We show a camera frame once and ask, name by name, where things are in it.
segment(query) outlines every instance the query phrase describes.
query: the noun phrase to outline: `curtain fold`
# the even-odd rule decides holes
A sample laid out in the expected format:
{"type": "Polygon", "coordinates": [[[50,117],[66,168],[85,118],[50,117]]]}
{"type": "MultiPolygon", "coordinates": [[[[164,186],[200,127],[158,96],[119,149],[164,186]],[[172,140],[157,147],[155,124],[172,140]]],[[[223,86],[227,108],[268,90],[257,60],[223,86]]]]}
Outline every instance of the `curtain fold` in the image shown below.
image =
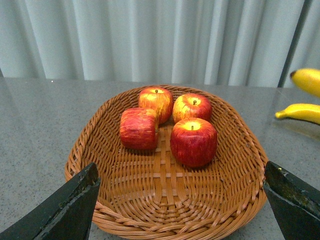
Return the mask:
{"type": "MultiPolygon", "coordinates": [[[[277,87],[303,4],[0,0],[0,69],[13,78],[277,87]]],[[[319,12],[312,1],[290,70],[320,68],[319,12]]]]}

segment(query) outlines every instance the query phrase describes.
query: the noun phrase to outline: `basket rim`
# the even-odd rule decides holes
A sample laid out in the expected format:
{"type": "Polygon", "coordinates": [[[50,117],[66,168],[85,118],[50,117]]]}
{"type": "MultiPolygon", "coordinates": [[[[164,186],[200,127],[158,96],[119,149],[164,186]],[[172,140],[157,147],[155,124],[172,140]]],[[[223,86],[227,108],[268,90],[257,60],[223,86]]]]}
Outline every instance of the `basket rim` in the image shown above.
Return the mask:
{"type": "MultiPolygon", "coordinates": [[[[122,91],[121,93],[113,96],[112,98],[106,100],[95,112],[95,114],[91,117],[91,119],[88,121],[86,126],[82,129],[78,139],[73,145],[73,148],[71,149],[69,153],[68,159],[72,160],[78,160],[81,159],[82,153],[83,153],[83,147],[86,146],[89,140],[89,136],[92,134],[94,131],[98,120],[102,117],[103,113],[106,111],[106,109],[114,102],[119,99],[119,96],[122,96],[123,94],[127,93],[128,91],[131,92],[139,92],[140,90],[148,87],[158,87],[158,88],[166,88],[166,89],[175,89],[175,88],[180,88],[185,91],[193,91],[193,92],[198,92],[199,94],[208,96],[208,97],[215,97],[219,99],[225,105],[229,110],[232,112],[236,113],[237,120],[241,123],[242,130],[245,130],[245,134],[247,137],[249,137],[251,144],[254,146],[255,154],[260,156],[261,163],[259,164],[259,170],[260,174],[262,175],[262,180],[259,182],[256,182],[256,184],[259,185],[259,192],[256,192],[255,196],[250,196],[247,200],[246,205],[241,206],[242,209],[239,207],[237,209],[231,209],[229,212],[224,213],[223,215],[218,216],[218,218],[215,221],[210,222],[212,224],[212,229],[220,228],[223,226],[224,231],[220,233],[220,235],[214,235],[212,229],[206,229],[203,230],[203,225],[198,224],[197,227],[193,226],[190,224],[190,226],[185,226],[182,228],[182,230],[179,231],[179,234],[174,234],[174,235],[168,235],[168,233],[163,233],[161,234],[159,232],[150,232],[150,231],[145,231],[141,227],[137,227],[136,229],[131,229],[129,232],[126,232],[124,230],[119,230],[119,226],[124,228],[130,223],[130,226],[143,226],[147,224],[144,224],[143,222],[136,221],[134,219],[128,219],[122,216],[121,214],[113,211],[112,209],[108,208],[107,206],[101,204],[98,200],[96,202],[95,210],[93,213],[92,221],[98,225],[99,228],[101,228],[103,231],[108,232],[110,234],[116,234],[118,236],[124,237],[124,238],[130,238],[130,239],[198,239],[199,236],[203,235],[206,238],[202,239],[209,239],[207,238],[208,236],[215,237],[215,239],[221,239],[226,236],[228,236],[230,233],[235,231],[236,229],[242,227],[243,225],[247,224],[251,219],[255,217],[257,212],[263,207],[265,202],[267,201],[267,196],[265,192],[263,191],[263,179],[264,179],[264,171],[265,171],[265,166],[268,162],[267,155],[264,151],[264,149],[261,147],[257,137],[253,134],[253,132],[250,130],[250,128],[246,125],[245,121],[243,118],[239,115],[239,113],[236,111],[236,109],[229,104],[227,101],[224,99],[220,98],[217,95],[214,95],[210,92],[207,92],[205,90],[197,89],[194,87],[189,87],[189,86],[179,86],[179,85],[170,85],[170,84],[151,84],[151,85],[144,85],[140,87],[135,87],[131,88],[126,91],[122,91]],[[250,200],[253,201],[253,205],[250,209],[248,209],[250,200]],[[232,224],[228,224],[227,226],[224,226],[224,223],[226,220],[236,212],[236,218],[238,221],[233,221],[234,225],[238,224],[238,226],[235,229],[233,228],[232,224]]],[[[85,166],[82,164],[82,161],[75,161],[75,164],[69,164],[69,160],[66,162],[64,166],[64,172],[65,172],[65,180],[68,181],[70,180],[74,174],[78,173],[82,168],[85,166]]]]}

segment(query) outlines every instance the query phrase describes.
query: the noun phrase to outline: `yellow-red apple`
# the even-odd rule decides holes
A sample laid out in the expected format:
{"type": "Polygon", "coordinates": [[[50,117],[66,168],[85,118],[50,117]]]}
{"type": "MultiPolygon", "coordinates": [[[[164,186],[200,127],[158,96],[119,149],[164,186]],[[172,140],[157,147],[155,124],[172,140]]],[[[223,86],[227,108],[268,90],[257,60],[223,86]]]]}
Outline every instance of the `yellow-red apple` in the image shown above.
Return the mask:
{"type": "Polygon", "coordinates": [[[173,105],[172,116],[175,123],[186,118],[200,118],[210,121],[212,106],[208,98],[196,93],[179,96],[173,105]]]}
{"type": "Polygon", "coordinates": [[[155,110],[159,116],[159,124],[163,124],[172,115],[174,97],[162,87],[146,87],[140,92],[138,106],[155,110]]]}
{"type": "Polygon", "coordinates": [[[150,108],[133,107],[120,119],[120,140],[129,149],[152,150],[158,144],[159,117],[150,108]]]}
{"type": "Polygon", "coordinates": [[[199,168],[211,162],[218,147],[218,133],[208,121],[188,117],[177,122],[170,136],[171,153],[175,159],[190,168],[199,168]]]}

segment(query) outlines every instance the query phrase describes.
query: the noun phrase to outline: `table surface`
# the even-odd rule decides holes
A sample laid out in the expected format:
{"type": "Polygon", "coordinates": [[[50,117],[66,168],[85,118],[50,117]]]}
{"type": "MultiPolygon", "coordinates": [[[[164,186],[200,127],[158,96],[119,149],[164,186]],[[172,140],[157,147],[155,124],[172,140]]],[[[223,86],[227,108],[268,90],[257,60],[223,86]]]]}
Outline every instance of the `table surface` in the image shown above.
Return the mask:
{"type": "MultiPolygon", "coordinates": [[[[80,132],[115,95],[146,82],[0,78],[0,232],[65,183],[64,166],[80,132]]],[[[229,102],[259,140],[270,161],[320,189],[320,125],[278,120],[294,103],[320,105],[298,88],[176,84],[229,102]]],[[[90,240],[120,240],[91,226],[90,240]]],[[[283,240],[267,201],[255,218],[226,240],[283,240]]]]}

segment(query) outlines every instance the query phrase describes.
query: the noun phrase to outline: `banana tip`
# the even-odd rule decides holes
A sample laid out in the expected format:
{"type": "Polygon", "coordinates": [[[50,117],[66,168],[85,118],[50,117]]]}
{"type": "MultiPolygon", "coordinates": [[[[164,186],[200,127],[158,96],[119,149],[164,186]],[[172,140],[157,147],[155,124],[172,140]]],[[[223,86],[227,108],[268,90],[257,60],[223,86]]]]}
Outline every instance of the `banana tip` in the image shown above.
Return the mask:
{"type": "Polygon", "coordinates": [[[295,75],[296,71],[293,71],[290,73],[290,78],[293,78],[293,76],[295,75]]]}
{"type": "Polygon", "coordinates": [[[282,119],[284,117],[286,117],[284,111],[277,111],[274,116],[277,118],[277,119],[282,119]]]}

